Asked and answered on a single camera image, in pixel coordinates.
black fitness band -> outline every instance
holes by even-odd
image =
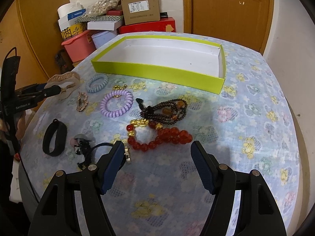
[[[56,133],[56,140],[55,140],[55,148],[52,152],[49,151],[50,141],[53,138],[54,133]],[[44,139],[43,139],[43,151],[45,154],[49,156],[58,156],[60,155],[66,145],[66,138],[67,138],[67,127],[61,121],[54,119],[53,122],[48,126]]]

yellow box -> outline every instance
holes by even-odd
[[[221,92],[226,62],[220,44],[166,35],[120,35],[115,39],[91,60],[96,72]]]
[[[77,24],[74,24],[70,27],[67,27],[66,29],[61,31],[61,36],[63,38],[63,40],[68,40],[72,37],[74,37],[77,34],[83,33],[83,31],[85,31],[86,28],[86,23],[84,22],[79,22]]]

light blue container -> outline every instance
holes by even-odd
[[[92,35],[92,40],[95,44],[95,47],[98,49],[103,44],[109,42],[111,39],[117,36],[117,30],[114,31],[102,31]]]

plastic bag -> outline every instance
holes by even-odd
[[[114,9],[120,0],[97,0],[86,8],[86,15],[91,17],[105,14],[108,10]]]

light blue spiral hair tie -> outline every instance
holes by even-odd
[[[91,83],[98,80],[98,79],[104,79],[102,83],[98,84],[96,87],[91,88]],[[86,91],[88,93],[96,93],[98,91],[100,91],[101,89],[104,89],[106,84],[108,82],[108,77],[107,75],[95,75],[94,77],[92,77],[85,85],[86,87]]]

